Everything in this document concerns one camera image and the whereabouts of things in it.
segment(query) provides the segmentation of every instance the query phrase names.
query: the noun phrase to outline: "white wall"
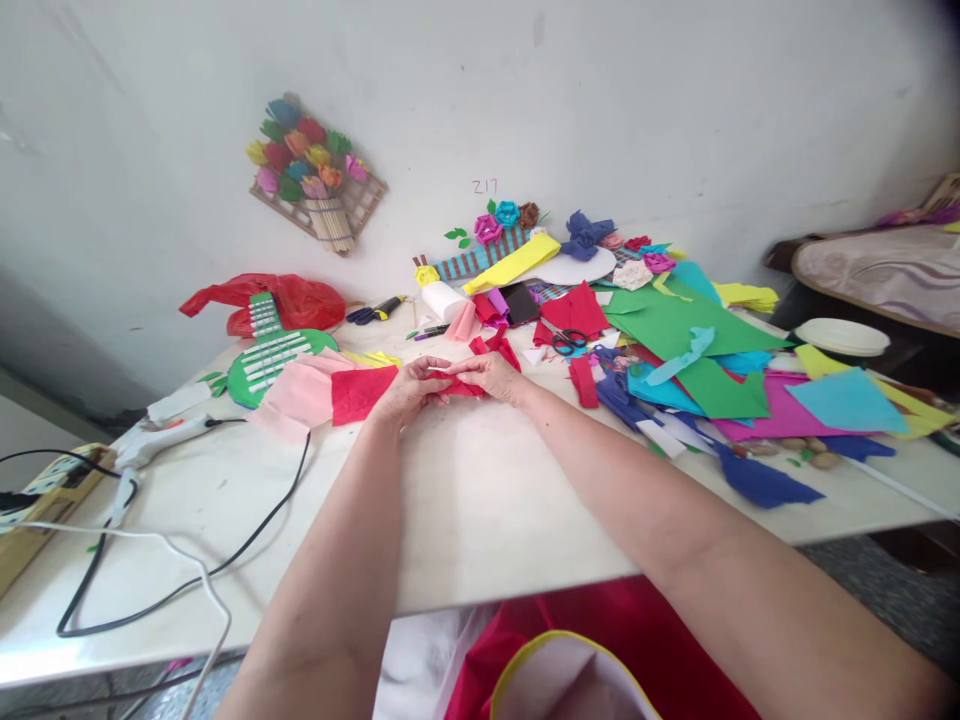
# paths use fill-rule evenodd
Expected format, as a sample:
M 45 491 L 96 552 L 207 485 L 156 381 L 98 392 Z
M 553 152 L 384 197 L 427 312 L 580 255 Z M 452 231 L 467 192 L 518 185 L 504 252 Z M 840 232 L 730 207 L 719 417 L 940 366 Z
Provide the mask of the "white wall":
M 0 4 L 0 361 L 95 411 L 226 345 L 194 290 L 299 272 L 412 290 L 497 178 L 692 252 L 719 281 L 797 234 L 921 201 L 960 156 L 958 65 L 917 0 L 38 0 Z M 346 259 L 247 195 L 265 102 L 294 91 L 390 186 Z

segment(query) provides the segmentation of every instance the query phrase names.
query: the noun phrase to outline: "green paper guitar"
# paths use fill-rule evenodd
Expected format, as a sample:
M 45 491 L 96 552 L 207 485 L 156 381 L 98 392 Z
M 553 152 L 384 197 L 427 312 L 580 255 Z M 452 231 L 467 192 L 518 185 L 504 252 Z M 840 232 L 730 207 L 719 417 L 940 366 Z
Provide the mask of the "green paper guitar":
M 257 344 L 240 353 L 227 374 L 230 397 L 244 407 L 259 407 L 291 360 L 303 354 L 316 355 L 327 347 L 340 349 L 336 340 L 320 330 L 284 330 L 271 293 L 250 298 L 250 321 Z

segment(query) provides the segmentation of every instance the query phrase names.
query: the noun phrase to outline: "yellow trim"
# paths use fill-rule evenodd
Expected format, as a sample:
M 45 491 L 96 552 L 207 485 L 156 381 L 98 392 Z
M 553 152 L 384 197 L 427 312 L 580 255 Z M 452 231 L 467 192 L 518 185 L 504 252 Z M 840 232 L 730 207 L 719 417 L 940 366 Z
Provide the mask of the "yellow trim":
M 630 672 L 630 669 L 626 665 L 620 662 L 620 658 L 603 647 L 603 645 L 599 645 L 590 638 L 586 638 L 583 635 L 578 635 L 577 633 L 570 632 L 568 630 L 548 630 L 542 635 L 537 635 L 537 637 L 517 650 L 516 655 L 510 658 L 510 662 L 507 663 L 507 666 L 503 669 L 503 672 L 500 673 L 500 678 L 497 680 L 497 684 L 493 688 L 493 697 L 490 700 L 490 720 L 497 719 L 497 713 L 500 710 L 500 701 L 503 699 L 503 694 L 507 691 L 507 686 L 513 681 L 514 676 L 517 674 L 523 664 L 533 657 L 534 653 L 540 650 L 548 642 L 560 637 L 571 637 L 581 640 L 594 650 L 599 650 L 608 657 L 612 658 L 615 663 L 623 668 L 623 671 L 627 674 L 627 676 L 633 680 L 633 684 L 637 686 L 637 690 L 640 691 L 643 699 L 646 700 L 647 704 L 653 709 L 654 717 L 651 718 L 651 720 L 663 720 L 660 717 L 660 713 L 657 712 L 657 709 L 653 707 L 653 703 L 650 702 L 650 698 L 648 698 L 647 694 L 643 691 L 640 683 L 638 683 L 637 679 L 633 676 L 633 673 Z

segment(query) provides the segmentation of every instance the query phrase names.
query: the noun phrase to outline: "black phone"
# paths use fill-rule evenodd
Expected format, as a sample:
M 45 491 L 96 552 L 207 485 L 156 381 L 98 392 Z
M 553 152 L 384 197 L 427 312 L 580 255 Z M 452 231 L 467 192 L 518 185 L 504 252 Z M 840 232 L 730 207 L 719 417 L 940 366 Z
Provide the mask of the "black phone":
M 507 303 L 507 322 L 510 327 L 517 327 L 540 317 L 540 306 L 523 283 L 502 287 L 500 294 Z

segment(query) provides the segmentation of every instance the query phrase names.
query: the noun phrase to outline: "white cylinder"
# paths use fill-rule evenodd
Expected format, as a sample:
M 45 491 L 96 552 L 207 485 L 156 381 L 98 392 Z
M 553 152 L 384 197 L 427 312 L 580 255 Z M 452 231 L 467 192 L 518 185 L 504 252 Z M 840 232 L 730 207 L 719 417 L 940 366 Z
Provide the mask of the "white cylinder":
M 437 280 L 420 289 L 420 297 L 436 316 L 445 323 L 452 323 L 457 319 L 460 310 L 468 300 L 447 285 L 443 280 Z

